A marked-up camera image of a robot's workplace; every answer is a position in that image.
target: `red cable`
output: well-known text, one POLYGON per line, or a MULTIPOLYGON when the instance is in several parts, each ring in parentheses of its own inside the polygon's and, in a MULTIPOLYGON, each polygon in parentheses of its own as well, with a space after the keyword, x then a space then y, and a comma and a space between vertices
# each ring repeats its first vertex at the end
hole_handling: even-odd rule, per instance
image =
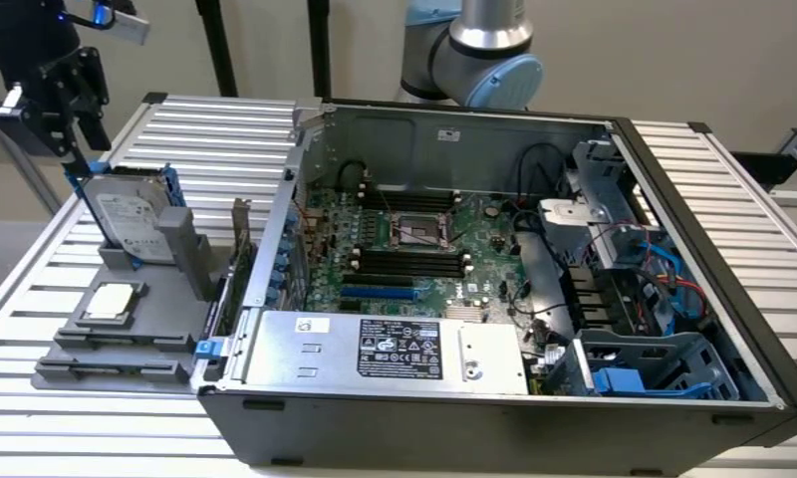
MULTIPOLYGON (((658 282, 661 284, 666 284, 669 281, 666 278, 661 278, 661 279, 658 279, 658 282)), ((677 279, 675 284, 678 284, 681 287, 686 287, 687 289, 691 289, 695 292, 697 297, 699 298, 699 317, 705 317, 707 302, 705 300, 705 292, 702 291, 702 288, 699 286, 697 286, 695 284, 693 284, 691 282, 687 282, 685 280, 677 279)))

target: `power supply label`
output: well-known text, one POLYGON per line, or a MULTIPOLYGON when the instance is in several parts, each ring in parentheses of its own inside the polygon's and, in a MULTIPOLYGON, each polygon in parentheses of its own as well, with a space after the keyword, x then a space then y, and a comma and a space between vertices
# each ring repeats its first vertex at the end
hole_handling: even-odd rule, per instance
POLYGON ((359 321, 357 372, 379 378, 442 379, 439 324, 359 321))

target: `side panel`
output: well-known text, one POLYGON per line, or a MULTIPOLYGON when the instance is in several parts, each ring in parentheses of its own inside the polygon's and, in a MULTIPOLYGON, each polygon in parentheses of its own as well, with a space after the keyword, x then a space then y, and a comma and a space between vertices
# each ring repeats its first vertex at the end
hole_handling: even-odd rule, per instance
POLYGON ((329 468, 675 476, 786 418, 211 390, 198 400, 241 461, 329 468))
MULTIPOLYGON (((763 367, 779 397, 789 406, 797 408, 797 363, 773 333, 758 307, 726 264, 702 224, 687 208, 682 195, 631 122, 627 119, 618 119, 615 129, 625 142, 625 147, 631 153, 633 165, 642 175, 645 184, 641 187, 649 188, 654 193, 655 206, 666 213, 671 228, 675 230, 681 242, 687 246, 705 282, 737 327, 742 340, 750 347, 755 360, 763 367)), ((735 189, 737 197, 742 197, 743 190, 739 187, 735 189)), ((750 233, 738 231, 735 234, 742 237, 750 233)), ((755 439, 750 437, 751 441, 747 444, 773 446, 795 434, 797 418, 766 435, 755 439)))
POLYGON ((521 154, 525 182, 527 164, 535 162, 554 176, 575 144, 599 138, 605 131, 605 123, 595 119, 375 106, 330 105, 333 111, 325 115, 329 180, 337 164, 353 158, 366 162, 373 181, 386 189, 517 191, 514 165, 521 154))

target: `white wall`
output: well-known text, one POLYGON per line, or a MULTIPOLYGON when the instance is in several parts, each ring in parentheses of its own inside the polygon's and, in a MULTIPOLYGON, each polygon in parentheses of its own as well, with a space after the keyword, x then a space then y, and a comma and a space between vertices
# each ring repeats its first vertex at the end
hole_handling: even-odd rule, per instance
MULTIPOLYGON (((305 1, 221 3, 241 94, 310 95, 305 1)), ((194 2, 135 4, 153 23, 143 47, 81 29, 103 55, 111 136, 146 91, 215 94, 194 2)), ((702 120, 730 147, 758 150, 797 126, 797 0, 526 0, 526 6, 533 52, 547 71, 534 110, 702 120)), ((337 97, 391 99, 403 8, 401 0, 331 0, 337 97)))

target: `aluminum workbench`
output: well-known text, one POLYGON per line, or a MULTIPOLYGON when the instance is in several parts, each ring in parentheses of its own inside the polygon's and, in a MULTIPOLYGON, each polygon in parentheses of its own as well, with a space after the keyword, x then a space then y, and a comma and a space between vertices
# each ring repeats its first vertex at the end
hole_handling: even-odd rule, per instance
MULTIPOLYGON (((142 104, 105 159, 130 166, 171 163, 194 210, 195 227, 213 244, 231 241, 227 211, 233 199, 250 199, 250 225, 258 237, 285 151, 291 146, 286 137, 293 106, 291 102, 167 96, 159 104, 142 104)), ((661 155, 670 157, 675 177, 689 180, 685 168, 693 166, 683 163, 685 155, 693 142, 707 141, 707 137, 693 133, 683 123, 637 122, 635 126, 649 146, 661 148, 661 155), (649 132, 657 128, 674 131, 678 141, 650 142, 649 132), (690 144, 674 150, 681 141, 690 144)), ((703 157, 694 166, 702 167, 707 154, 714 155, 717 164, 715 155, 722 151, 713 146, 698 150, 703 157)), ((702 194, 729 194, 738 203, 746 200, 743 188, 733 185, 726 192, 719 189, 723 186, 729 187, 709 184, 679 188, 682 195, 689 193, 685 200, 693 201, 689 206, 694 213, 691 204, 702 205, 707 199, 702 194)), ((755 217, 749 214, 751 200, 738 207, 747 208, 743 217, 755 217)), ((101 239, 85 207, 75 198, 69 199, 0 287, 0 476, 371 476, 370 471, 247 469, 231 456, 190 396, 31 387, 35 360, 46 353, 97 273, 101 239)), ((719 243, 737 241, 737 234, 719 233, 711 240, 719 248, 719 243)), ((747 279, 761 292, 762 281, 747 279)), ((761 292, 761 300, 777 300, 767 292, 761 292)), ((766 319, 797 361, 793 307, 797 304, 773 305, 777 313, 766 319)), ((737 448, 685 476, 797 478, 797 437, 770 449, 737 448)))

